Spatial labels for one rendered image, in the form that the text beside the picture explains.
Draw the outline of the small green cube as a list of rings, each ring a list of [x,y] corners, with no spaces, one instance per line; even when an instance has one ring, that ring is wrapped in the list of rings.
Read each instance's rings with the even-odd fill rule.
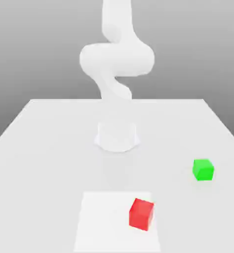
[[[214,166],[209,159],[194,159],[193,175],[197,181],[212,180],[214,175]]]

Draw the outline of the small red cube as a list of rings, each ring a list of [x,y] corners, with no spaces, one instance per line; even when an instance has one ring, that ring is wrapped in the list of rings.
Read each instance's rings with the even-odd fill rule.
[[[148,231],[154,214],[153,202],[136,198],[129,210],[129,226]]]

